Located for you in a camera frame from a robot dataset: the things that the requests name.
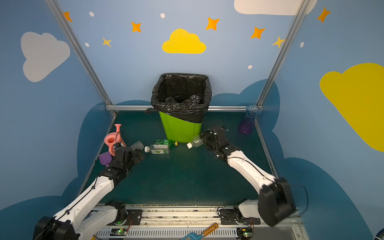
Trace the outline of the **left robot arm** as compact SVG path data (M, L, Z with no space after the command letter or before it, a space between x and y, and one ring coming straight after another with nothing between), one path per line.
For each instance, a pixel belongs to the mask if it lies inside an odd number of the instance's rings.
M121 147L112 162L101 171L90 186L67 207L53 217L41 218L35 226L35 240L90 240L109 224L127 220L126 205L109 201L91 216L89 213L99 201L122 182L132 167L144 159L141 149Z

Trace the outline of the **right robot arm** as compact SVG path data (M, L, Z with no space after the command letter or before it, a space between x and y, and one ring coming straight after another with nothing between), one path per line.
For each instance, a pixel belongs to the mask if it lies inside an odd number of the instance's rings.
M200 138L209 151L239 172L257 191L257 200L245 200L234 206L241 217L260 217L273 227L296 211L287 180L274 177L251 161L240 148L227 140L224 128L208 129L200 134Z

